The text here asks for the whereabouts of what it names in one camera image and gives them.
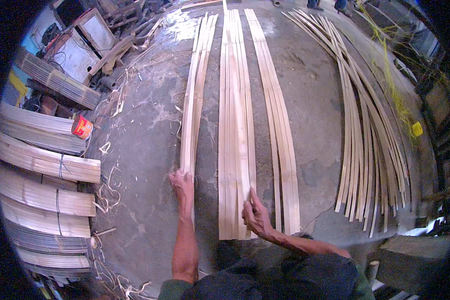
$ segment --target man's right hand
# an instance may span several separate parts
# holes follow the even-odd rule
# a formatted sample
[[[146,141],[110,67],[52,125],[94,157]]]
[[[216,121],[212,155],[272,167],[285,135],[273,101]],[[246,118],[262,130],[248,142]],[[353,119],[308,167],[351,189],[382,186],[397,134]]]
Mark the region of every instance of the man's right hand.
[[[247,228],[262,239],[270,237],[275,229],[270,224],[267,208],[257,196],[253,188],[250,188],[252,203],[245,201],[243,204],[242,219]]]

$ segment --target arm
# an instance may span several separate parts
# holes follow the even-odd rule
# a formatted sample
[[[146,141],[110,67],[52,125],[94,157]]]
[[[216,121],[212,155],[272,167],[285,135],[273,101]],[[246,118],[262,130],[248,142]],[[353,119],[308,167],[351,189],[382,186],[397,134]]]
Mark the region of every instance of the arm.
[[[309,255],[336,253],[350,258],[347,250],[340,249],[335,245],[308,238],[288,236],[273,229],[270,224],[267,208],[264,207],[253,188],[250,189],[250,195],[252,203],[248,201],[244,203],[242,218],[248,229],[262,239],[298,253]]]
[[[168,175],[178,199],[178,227],[172,257],[172,279],[198,280],[198,247],[192,224],[193,177],[179,169]]]

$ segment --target shirt sleeve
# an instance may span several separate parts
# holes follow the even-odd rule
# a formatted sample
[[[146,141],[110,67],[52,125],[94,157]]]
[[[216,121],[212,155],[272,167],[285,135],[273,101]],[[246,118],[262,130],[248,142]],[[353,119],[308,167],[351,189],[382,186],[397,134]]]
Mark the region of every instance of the shirt sleeve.
[[[183,292],[193,285],[185,280],[170,279],[165,280],[160,289],[158,300],[179,300]]]
[[[375,300],[372,287],[370,286],[365,274],[362,272],[360,264],[356,264],[356,270],[358,271],[358,279],[353,288],[352,298],[353,300]]]

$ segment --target yellow container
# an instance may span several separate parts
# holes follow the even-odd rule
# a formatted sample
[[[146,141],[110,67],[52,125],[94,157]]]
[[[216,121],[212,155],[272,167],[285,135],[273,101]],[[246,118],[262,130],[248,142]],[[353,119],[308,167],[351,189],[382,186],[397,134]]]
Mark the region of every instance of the yellow container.
[[[414,136],[422,135],[423,134],[422,124],[420,124],[420,122],[413,124],[412,132]]]

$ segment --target hand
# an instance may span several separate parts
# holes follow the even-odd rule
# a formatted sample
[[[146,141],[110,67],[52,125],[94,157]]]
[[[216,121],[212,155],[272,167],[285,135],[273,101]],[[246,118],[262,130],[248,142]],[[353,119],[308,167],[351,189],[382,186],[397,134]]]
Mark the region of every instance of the hand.
[[[168,174],[168,179],[170,179],[170,183],[172,184],[173,190],[175,191],[176,197],[178,199],[178,212],[179,214],[188,214],[192,211],[193,204],[193,177],[190,173],[183,173],[182,170],[178,169],[177,171]]]
[[[274,231],[270,224],[267,208],[264,207],[253,188],[250,188],[250,197],[252,203],[248,201],[243,203],[242,219],[249,230],[265,239]]]

